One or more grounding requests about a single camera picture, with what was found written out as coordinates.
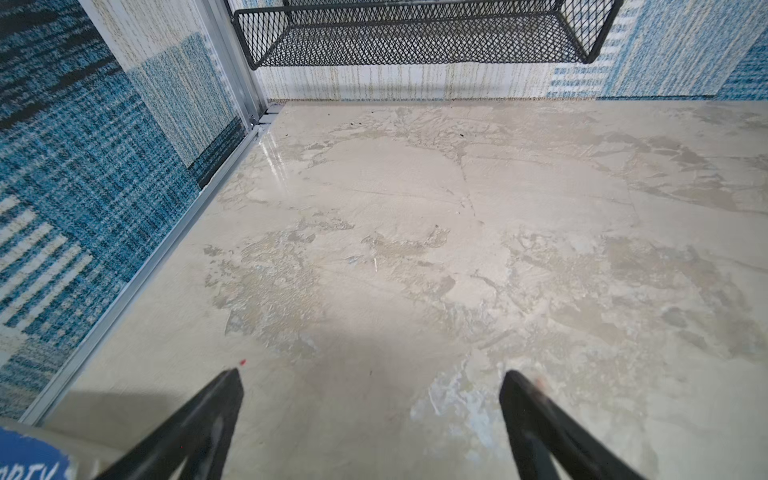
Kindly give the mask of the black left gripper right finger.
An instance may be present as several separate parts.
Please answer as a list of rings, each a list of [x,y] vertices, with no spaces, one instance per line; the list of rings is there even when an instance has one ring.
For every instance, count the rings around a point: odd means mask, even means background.
[[[521,372],[505,373],[499,403],[509,444],[522,479],[639,479]]]

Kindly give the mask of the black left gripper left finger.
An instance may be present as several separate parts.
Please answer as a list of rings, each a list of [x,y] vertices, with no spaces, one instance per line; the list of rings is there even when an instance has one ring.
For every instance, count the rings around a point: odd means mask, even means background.
[[[100,479],[220,479],[244,397],[239,370],[224,370]]]

